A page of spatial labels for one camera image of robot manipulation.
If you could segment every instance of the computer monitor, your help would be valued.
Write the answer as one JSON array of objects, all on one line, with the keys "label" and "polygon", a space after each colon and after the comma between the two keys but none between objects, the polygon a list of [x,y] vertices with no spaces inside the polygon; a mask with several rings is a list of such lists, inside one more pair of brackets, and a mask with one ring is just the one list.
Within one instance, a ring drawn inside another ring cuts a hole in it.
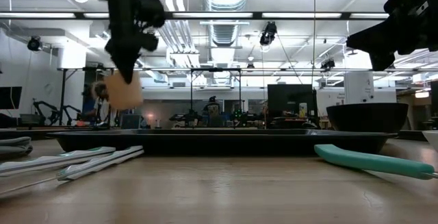
[{"label": "computer monitor", "polygon": [[21,89],[22,87],[0,87],[0,110],[18,109]]},{"label": "computer monitor", "polygon": [[270,116],[282,116],[283,111],[298,114],[300,103],[307,104],[307,116],[312,116],[315,104],[311,84],[268,84]]}]

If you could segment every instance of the black bowl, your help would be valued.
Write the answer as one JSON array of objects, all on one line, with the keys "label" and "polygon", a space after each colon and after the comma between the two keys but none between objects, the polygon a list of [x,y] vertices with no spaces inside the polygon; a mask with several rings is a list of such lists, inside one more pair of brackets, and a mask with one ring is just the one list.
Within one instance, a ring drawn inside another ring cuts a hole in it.
[{"label": "black bowl", "polygon": [[398,133],[408,114],[404,103],[359,103],[327,108],[328,119],[337,131]]}]

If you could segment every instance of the hanging cable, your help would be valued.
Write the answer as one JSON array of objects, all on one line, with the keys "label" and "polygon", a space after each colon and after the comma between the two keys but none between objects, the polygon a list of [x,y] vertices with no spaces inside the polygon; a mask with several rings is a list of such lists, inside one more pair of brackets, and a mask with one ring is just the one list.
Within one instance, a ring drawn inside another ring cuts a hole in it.
[{"label": "hanging cable", "polygon": [[[261,52],[261,72],[262,72],[262,74],[263,74],[263,102],[266,104],[266,93],[265,93],[265,60],[264,60],[264,58],[263,58],[263,52]],[[268,109],[268,107],[266,107],[266,109],[265,109],[265,107],[263,107],[263,115],[265,116],[265,129],[267,129],[267,126],[268,126],[268,124],[266,124],[266,121],[267,121],[267,119],[266,119],[266,110]]]},{"label": "hanging cable", "polygon": [[286,49],[285,49],[285,47],[283,46],[283,43],[281,42],[281,38],[280,38],[279,34],[277,33],[276,36],[279,38],[279,42],[280,42],[281,48],[283,48],[283,52],[285,52],[285,55],[286,55],[287,61],[290,63],[290,67],[292,68],[292,70],[294,70],[295,76],[298,78],[298,80],[299,80],[300,83],[302,84],[302,81],[301,81],[300,76],[298,76],[298,73],[295,71],[295,67],[294,67],[294,65],[293,65],[292,62],[290,61],[289,56],[287,56]]},{"label": "hanging cable", "polygon": [[312,76],[310,79],[310,84],[312,85],[312,87],[313,87],[313,71],[315,70],[315,58],[316,58],[315,40],[316,40],[316,0],[313,0],[313,57],[312,57]]}]

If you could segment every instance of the wooden table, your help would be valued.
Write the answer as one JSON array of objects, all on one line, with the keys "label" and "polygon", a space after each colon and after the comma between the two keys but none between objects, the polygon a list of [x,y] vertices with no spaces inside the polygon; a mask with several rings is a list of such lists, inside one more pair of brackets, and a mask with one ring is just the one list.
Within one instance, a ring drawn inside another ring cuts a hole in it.
[{"label": "wooden table", "polygon": [[[34,143],[33,156],[62,152]],[[426,142],[383,153],[438,167]],[[0,179],[0,190],[52,177]],[[136,158],[74,182],[0,197],[0,223],[436,223],[438,180],[354,171],[301,158]]]}]

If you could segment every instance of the white wall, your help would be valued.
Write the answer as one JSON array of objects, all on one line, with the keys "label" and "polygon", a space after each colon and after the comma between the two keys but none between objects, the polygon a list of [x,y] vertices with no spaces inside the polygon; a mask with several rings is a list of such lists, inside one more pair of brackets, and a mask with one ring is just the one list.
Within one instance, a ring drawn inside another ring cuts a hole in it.
[{"label": "white wall", "polygon": [[[320,116],[327,116],[327,107],[332,105],[345,104],[345,92],[340,89],[322,89],[316,92],[318,112]],[[375,89],[373,103],[395,103],[397,102],[396,90]]]},{"label": "white wall", "polygon": [[[84,47],[79,47],[74,43],[66,45],[59,49],[59,67],[60,68],[82,68],[86,65],[87,50]],[[83,104],[83,83],[85,80],[84,71],[73,70],[67,71],[66,86],[64,93],[64,105],[71,105],[79,110],[82,110]],[[67,109],[72,119],[76,118],[76,112],[72,109]],[[68,118],[65,113],[62,116],[63,124],[66,124]]]},{"label": "white wall", "polygon": [[[0,110],[1,113],[14,117],[29,114],[32,98],[59,108],[62,73],[56,70],[57,57],[50,60],[48,53],[33,53],[27,49],[27,45],[9,38],[0,29],[0,64],[3,72],[0,74],[0,87],[23,87],[20,108]],[[41,110],[45,116],[50,115],[48,108],[41,107]]]}]

